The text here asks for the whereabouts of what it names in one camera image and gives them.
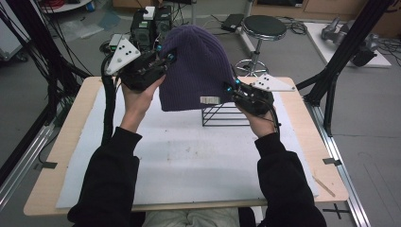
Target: knit hat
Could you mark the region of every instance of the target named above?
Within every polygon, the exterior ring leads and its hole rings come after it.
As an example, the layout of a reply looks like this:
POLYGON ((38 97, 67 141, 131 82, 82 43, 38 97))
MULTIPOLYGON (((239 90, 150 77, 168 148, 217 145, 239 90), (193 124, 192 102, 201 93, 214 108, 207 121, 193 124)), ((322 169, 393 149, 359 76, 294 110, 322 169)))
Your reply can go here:
POLYGON ((219 40, 199 26, 178 26, 166 36, 160 56, 176 50, 176 61, 160 86, 165 112, 207 108, 232 101, 224 82, 235 85, 234 73, 219 40))

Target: black sleeve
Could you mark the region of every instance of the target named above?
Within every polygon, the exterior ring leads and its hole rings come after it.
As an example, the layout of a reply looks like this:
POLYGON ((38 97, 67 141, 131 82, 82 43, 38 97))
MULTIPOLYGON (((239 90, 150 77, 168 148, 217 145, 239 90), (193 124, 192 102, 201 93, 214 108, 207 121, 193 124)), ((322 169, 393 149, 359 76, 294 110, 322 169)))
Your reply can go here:
POLYGON ((68 212, 74 226, 130 226, 139 159, 132 155, 141 135, 116 128, 93 154, 78 203, 68 212))
POLYGON ((277 133, 261 137, 255 144, 261 156, 259 184, 268 201, 267 226, 326 226, 297 154, 286 151, 277 133))

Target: white cloth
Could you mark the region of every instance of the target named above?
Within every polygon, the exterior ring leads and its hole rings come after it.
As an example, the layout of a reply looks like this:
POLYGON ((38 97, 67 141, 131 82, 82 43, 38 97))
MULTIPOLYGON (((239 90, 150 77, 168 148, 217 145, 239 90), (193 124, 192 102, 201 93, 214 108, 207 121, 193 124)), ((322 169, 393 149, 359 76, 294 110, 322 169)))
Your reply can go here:
POLYGON ((142 227, 239 227, 238 208, 147 212, 142 227))

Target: round stool seat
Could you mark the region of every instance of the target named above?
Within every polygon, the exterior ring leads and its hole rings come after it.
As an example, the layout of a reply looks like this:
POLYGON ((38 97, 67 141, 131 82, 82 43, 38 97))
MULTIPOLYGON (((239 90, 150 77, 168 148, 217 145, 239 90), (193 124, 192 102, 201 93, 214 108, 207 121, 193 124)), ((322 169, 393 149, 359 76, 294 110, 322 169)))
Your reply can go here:
POLYGON ((254 15, 244 19, 243 30, 256 39, 277 41, 286 35, 287 28, 277 18, 254 15))

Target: table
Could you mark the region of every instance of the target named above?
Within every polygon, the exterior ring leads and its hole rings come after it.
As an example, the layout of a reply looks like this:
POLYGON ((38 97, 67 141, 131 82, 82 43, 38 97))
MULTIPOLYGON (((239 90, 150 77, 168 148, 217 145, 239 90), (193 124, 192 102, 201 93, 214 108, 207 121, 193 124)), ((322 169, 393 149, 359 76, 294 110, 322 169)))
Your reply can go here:
MULTIPOLYGON (((289 78, 279 78, 293 85, 289 78)), ((55 169, 43 169, 38 181, 26 202, 24 212, 28 216, 64 215, 69 209, 57 209, 65 172, 69 160, 76 148, 87 115, 92 109, 96 94, 101 86, 100 78, 87 78, 77 95, 74 105, 68 114, 60 135, 52 148, 47 162, 58 163, 55 169)), ((304 150, 313 177, 319 187, 320 195, 315 198, 319 201, 346 201, 347 190, 334 165, 326 165, 323 159, 329 158, 326 147, 302 101, 298 92, 281 93, 281 98, 286 105, 288 116, 296 132, 299 143, 304 150)), ((266 205, 264 202, 252 203, 249 201, 237 201, 235 206, 266 205)), ((141 210, 155 209, 184 209, 194 207, 206 207, 208 204, 164 204, 152 207, 141 207, 141 210)), ((215 202, 214 207, 233 206, 227 202, 215 202)))

